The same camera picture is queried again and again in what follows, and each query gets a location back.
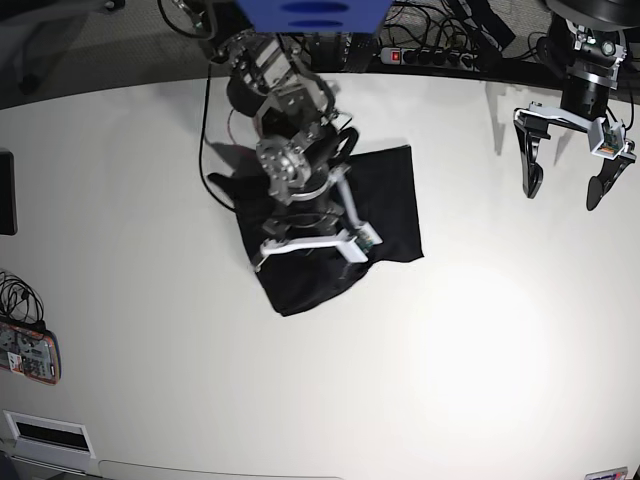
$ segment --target robotic arm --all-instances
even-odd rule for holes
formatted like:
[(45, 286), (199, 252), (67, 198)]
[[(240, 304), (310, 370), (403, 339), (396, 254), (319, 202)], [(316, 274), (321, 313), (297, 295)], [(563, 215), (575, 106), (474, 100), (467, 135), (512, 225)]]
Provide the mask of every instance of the robotic arm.
[(232, 66), (227, 96), (254, 119), (256, 156), (275, 200), (262, 225), (270, 239), (254, 267), (271, 255), (314, 248), (336, 248), (350, 263), (366, 262), (382, 239), (358, 217), (345, 174), (359, 135), (334, 125), (340, 115), (334, 91), (307, 69), (299, 46), (278, 35), (245, 30), (225, 45)]
[(627, 55), (623, 28), (640, 26), (636, 0), (548, 0), (554, 11), (538, 54), (558, 76), (564, 77), (560, 108), (532, 103), (517, 109), (514, 125), (522, 157), (522, 186), (534, 198), (543, 179), (537, 163), (541, 139), (549, 139), (549, 125), (586, 133), (592, 155), (603, 159), (600, 174), (591, 178), (587, 209), (593, 210), (611, 190), (627, 166), (635, 163), (634, 143), (622, 122), (607, 118), (609, 93), (618, 87), (618, 71)]

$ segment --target screw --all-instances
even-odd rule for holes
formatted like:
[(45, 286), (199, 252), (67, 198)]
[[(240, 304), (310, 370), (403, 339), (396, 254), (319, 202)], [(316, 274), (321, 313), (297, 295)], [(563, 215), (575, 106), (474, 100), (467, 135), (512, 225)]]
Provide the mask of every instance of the screw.
[(611, 55), (616, 53), (616, 46), (613, 44), (613, 42), (609, 40), (602, 42), (601, 48), (602, 48), (602, 53), (604, 53), (607, 57), (610, 57)]

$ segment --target power outlet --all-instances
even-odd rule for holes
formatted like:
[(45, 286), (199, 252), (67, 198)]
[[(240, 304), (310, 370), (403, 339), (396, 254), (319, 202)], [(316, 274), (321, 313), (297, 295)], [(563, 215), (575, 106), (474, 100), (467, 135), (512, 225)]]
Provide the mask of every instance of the power outlet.
[(458, 50), (443, 48), (395, 48), (385, 47), (380, 52), (380, 60), (386, 65), (407, 65), (415, 67), (440, 67), (477, 72), (476, 56), (460, 53)]

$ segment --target folded black towel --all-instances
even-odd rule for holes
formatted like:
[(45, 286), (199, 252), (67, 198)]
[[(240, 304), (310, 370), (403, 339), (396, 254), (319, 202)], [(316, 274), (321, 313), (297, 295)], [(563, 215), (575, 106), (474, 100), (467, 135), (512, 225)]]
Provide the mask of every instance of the folded black towel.
[[(269, 257), (257, 276), (273, 308), (285, 317), (311, 310), (347, 291), (376, 262), (412, 262), (423, 257), (411, 147), (354, 155), (349, 165), (347, 178), (358, 214), (371, 223), (384, 243), (374, 246), (369, 261), (360, 264), (348, 264), (334, 248)], [(273, 209), (268, 178), (213, 174), (209, 179), (243, 212), (238, 225), (247, 255), (253, 258), (267, 237), (243, 218), (265, 216)]]

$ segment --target white tabletop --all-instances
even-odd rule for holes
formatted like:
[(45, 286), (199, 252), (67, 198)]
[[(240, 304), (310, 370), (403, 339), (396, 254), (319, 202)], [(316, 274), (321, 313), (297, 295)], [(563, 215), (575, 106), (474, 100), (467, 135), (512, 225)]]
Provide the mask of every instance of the white tabletop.
[[(0, 237), (0, 266), (43, 297), (63, 362), (55, 387), (0, 372), (0, 408), (83, 423), (99, 460), (187, 470), (345, 480), (635, 470), (640, 167), (589, 213), (601, 162), (576, 134), (554, 164), (552, 128), (545, 181), (528, 200), (511, 114), (557, 95), (334, 78), (358, 151), (413, 147), (426, 258), (378, 264), (290, 318), (273, 312), (235, 219), (199, 183), (204, 81), (0, 111), (19, 227)], [(209, 130), (221, 141), (225, 83), (214, 81)], [(506, 128), (501, 155), (487, 94)], [(611, 106), (628, 118), (628, 105)], [(254, 138), (239, 115), (231, 128)]]

